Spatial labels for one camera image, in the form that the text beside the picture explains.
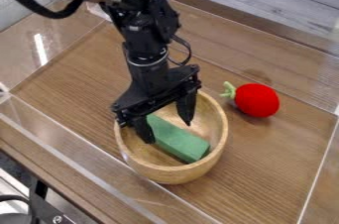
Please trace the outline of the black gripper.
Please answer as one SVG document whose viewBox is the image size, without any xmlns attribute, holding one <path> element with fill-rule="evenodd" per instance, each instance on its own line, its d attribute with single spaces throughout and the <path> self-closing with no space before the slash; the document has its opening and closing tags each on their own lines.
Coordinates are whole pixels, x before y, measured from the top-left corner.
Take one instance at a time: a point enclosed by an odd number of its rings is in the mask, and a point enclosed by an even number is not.
<svg viewBox="0 0 339 224">
<path fill-rule="evenodd" d="M 171 103 L 177 103 L 178 114 L 187 125 L 195 117 L 198 90 L 202 87 L 197 64 L 169 65 L 169 49 L 146 57 L 123 45 L 123 54 L 131 75 L 131 84 L 111 105 L 118 124 L 133 124 L 146 144 L 155 143 L 153 128 L 146 116 Z"/>
</svg>

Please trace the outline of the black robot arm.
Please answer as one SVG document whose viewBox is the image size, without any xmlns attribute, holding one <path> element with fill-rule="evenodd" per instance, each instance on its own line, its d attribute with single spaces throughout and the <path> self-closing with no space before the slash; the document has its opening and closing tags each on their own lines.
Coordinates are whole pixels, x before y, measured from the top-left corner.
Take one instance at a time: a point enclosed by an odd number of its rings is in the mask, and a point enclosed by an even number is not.
<svg viewBox="0 0 339 224">
<path fill-rule="evenodd" d="M 154 130 L 147 115 L 169 104 L 177 105 L 186 123 L 195 116 L 201 68 L 187 60 L 170 57 L 169 45 L 187 42 L 177 36 L 179 13 L 169 0 L 86 0 L 97 3 L 123 36 L 122 49 L 131 83 L 113 103 L 118 124 L 135 129 L 141 139 L 153 144 Z"/>
</svg>

